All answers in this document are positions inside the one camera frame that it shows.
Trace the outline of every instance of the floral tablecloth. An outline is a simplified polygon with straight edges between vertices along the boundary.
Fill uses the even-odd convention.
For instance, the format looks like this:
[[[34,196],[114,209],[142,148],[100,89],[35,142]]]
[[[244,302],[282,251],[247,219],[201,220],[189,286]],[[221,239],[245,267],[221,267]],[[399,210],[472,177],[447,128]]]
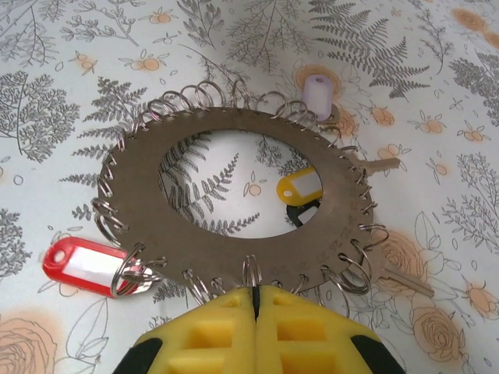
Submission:
[[[41,269],[60,238],[108,244],[90,200],[102,157],[143,103],[202,79],[229,92],[239,78],[253,97],[299,99],[314,73],[334,84],[343,144],[401,160],[369,178],[375,220],[391,232],[384,254],[436,291],[428,299],[380,280],[350,297],[352,318],[407,372],[497,372],[498,7],[0,0],[0,373],[110,373],[139,335],[196,306],[169,280],[111,300]],[[170,150],[161,170],[167,191],[202,192],[170,202],[186,219],[255,238],[293,229],[275,186],[307,165],[274,139],[214,132]],[[344,310],[334,286],[322,292]]]

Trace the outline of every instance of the metal ring plate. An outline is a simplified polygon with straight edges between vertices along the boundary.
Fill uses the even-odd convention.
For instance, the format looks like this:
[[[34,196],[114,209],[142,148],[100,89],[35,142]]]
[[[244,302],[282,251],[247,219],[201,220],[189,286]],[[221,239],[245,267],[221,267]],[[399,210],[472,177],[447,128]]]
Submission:
[[[361,245],[369,243],[370,234],[358,225],[373,223],[372,212],[361,212],[372,203],[370,195],[360,198],[366,186],[356,184],[359,172],[349,170],[353,163],[347,157],[340,158],[344,153],[328,147],[325,138],[283,118],[249,109],[195,109],[192,114],[177,114],[176,118],[165,117],[163,123],[149,122],[149,131],[138,132],[124,152],[116,147],[111,151],[116,160],[111,166],[115,177],[108,183],[114,194],[107,197],[99,192],[99,196],[116,208],[116,218],[129,226],[126,233],[117,233],[124,250],[143,242],[146,249],[140,258],[148,261],[165,256],[168,266],[157,271],[166,277],[187,285],[182,272],[192,269],[206,284],[220,277],[227,289],[240,285],[240,267],[246,255],[256,255],[267,283],[278,280],[285,288],[294,288],[303,274],[309,279],[303,286],[306,290],[326,281],[322,265],[336,274],[349,266],[338,258],[339,253],[358,257],[351,239]],[[166,152],[187,136],[229,129],[274,137],[308,158],[323,187],[320,209],[310,222],[270,238],[232,238],[191,224],[168,205],[157,182]]]

